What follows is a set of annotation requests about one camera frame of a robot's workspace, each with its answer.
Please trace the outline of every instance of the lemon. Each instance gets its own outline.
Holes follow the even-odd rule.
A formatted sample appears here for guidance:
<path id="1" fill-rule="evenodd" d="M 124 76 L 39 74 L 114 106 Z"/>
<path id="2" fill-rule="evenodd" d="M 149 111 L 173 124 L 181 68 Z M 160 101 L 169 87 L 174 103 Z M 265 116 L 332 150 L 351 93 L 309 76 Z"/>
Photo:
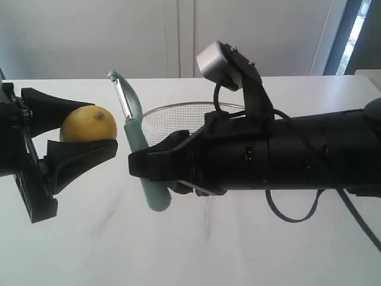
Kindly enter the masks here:
<path id="1" fill-rule="evenodd" d="M 71 112 L 60 131 L 62 142 L 91 142 L 116 137 L 117 124 L 113 115 L 96 105 L 83 106 Z"/>

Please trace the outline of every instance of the white tabletop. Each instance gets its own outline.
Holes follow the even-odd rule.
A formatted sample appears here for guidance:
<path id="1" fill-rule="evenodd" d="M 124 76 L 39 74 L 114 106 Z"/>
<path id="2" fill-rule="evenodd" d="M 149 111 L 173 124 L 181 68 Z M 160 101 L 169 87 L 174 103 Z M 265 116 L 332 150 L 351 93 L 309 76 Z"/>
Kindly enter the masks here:
<path id="1" fill-rule="evenodd" d="M 362 108 L 380 96 L 361 76 L 268 77 L 274 106 L 290 116 Z M 0 178 L 1 285 L 379 285 L 381 255 L 334 191 L 316 214 L 290 224 L 269 209 L 264 191 L 222 197 L 173 194 L 162 213 L 146 205 L 128 172 L 124 118 L 109 80 L 15 80 L 23 87 L 110 110 L 118 124 L 117 157 L 95 167 L 56 196 L 56 218 L 30 224 L 12 177 Z M 148 111 L 174 102 L 210 101 L 205 79 L 129 80 Z M 241 92 L 221 101 L 243 103 Z M 37 137 L 40 157 L 46 140 Z M 275 191 L 279 209 L 303 217 L 314 191 Z M 381 199 L 354 204 L 381 238 Z"/>

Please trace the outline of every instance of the white wall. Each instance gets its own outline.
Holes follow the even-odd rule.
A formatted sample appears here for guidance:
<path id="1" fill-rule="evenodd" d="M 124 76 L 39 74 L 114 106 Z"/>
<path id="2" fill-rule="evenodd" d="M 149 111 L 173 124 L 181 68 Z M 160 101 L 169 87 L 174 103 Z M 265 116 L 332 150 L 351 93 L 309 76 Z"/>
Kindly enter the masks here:
<path id="1" fill-rule="evenodd" d="M 1 0 L 0 66 L 9 79 L 178 76 L 170 2 Z"/>
<path id="2" fill-rule="evenodd" d="M 1 0 L 9 79 L 200 76 L 219 39 L 263 76 L 322 74 L 346 0 Z"/>

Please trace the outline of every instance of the peeler handle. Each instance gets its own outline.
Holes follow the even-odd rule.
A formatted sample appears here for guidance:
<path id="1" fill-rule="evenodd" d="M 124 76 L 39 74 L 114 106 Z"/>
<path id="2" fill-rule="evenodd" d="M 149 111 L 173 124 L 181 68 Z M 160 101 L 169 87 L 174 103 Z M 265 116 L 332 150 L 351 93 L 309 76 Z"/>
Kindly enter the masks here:
<path id="1" fill-rule="evenodd" d="M 124 125 L 124 131 L 126 132 L 131 152 L 140 151 L 141 149 L 149 147 L 142 131 L 142 122 L 139 119 L 127 119 Z M 171 195 L 163 183 L 151 182 L 144 178 L 140 180 L 148 206 L 152 210 L 161 212 L 171 204 Z"/>

